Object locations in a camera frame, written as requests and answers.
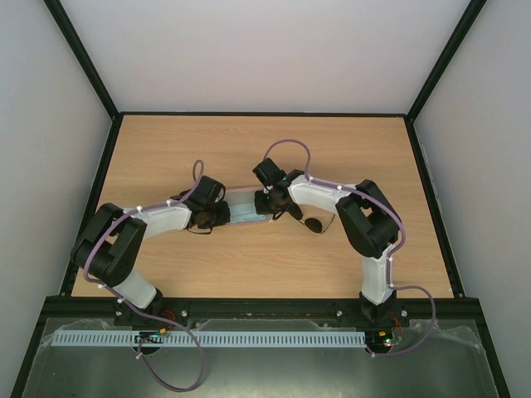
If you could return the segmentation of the light blue cleaning cloth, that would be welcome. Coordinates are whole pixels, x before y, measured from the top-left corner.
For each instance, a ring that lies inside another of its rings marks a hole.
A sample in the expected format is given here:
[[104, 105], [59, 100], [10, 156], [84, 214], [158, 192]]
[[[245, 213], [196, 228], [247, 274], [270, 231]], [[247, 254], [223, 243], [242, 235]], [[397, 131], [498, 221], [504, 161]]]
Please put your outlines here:
[[231, 204], [229, 210], [232, 225], [268, 221], [268, 216], [258, 214], [255, 205], [251, 202]]

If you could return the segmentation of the pink glasses case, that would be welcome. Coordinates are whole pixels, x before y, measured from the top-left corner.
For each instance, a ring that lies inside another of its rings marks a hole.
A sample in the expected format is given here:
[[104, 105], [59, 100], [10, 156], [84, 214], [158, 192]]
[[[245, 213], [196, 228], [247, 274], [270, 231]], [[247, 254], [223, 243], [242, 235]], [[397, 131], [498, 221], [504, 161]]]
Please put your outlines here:
[[226, 191], [224, 201], [230, 211], [229, 226], [241, 224], [254, 224], [272, 221], [272, 215], [261, 215], [257, 212], [254, 203], [255, 192], [262, 192], [259, 187], [240, 187]]

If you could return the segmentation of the black aviator sunglasses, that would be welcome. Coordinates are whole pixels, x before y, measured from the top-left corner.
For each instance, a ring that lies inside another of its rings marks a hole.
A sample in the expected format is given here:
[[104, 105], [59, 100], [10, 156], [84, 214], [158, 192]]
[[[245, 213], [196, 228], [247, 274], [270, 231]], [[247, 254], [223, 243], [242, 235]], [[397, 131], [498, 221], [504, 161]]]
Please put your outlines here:
[[287, 213], [298, 221], [302, 226], [306, 227], [309, 231], [322, 235], [334, 222], [336, 215], [333, 213], [317, 214], [316, 216], [306, 211], [299, 205], [291, 205], [287, 208]]

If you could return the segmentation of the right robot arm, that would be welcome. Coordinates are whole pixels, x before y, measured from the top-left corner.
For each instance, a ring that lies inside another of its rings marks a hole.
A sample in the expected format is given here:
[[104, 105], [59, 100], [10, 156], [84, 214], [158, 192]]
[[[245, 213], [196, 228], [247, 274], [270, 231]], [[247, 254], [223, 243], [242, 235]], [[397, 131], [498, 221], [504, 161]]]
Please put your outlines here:
[[307, 176], [298, 169], [287, 173], [270, 158], [258, 163], [253, 173], [263, 186], [255, 192], [257, 213], [274, 219], [288, 213], [317, 234], [325, 227], [316, 218], [305, 216], [302, 206], [338, 217], [349, 244], [362, 258], [360, 313], [373, 325], [387, 319], [396, 298], [391, 265], [401, 220], [377, 184], [364, 180], [357, 186], [342, 186]]

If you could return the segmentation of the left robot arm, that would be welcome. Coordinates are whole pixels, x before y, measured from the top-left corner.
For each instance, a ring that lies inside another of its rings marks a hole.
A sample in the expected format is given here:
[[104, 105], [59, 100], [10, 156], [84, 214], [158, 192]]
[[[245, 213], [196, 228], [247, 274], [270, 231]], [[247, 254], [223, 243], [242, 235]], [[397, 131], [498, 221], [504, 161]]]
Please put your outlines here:
[[163, 295], [134, 269], [140, 246], [170, 231], [197, 227], [208, 235], [224, 226], [230, 221], [225, 193], [223, 184], [202, 176], [164, 203], [131, 209], [106, 203], [77, 238], [71, 262], [88, 282], [107, 289], [138, 315], [159, 321]]

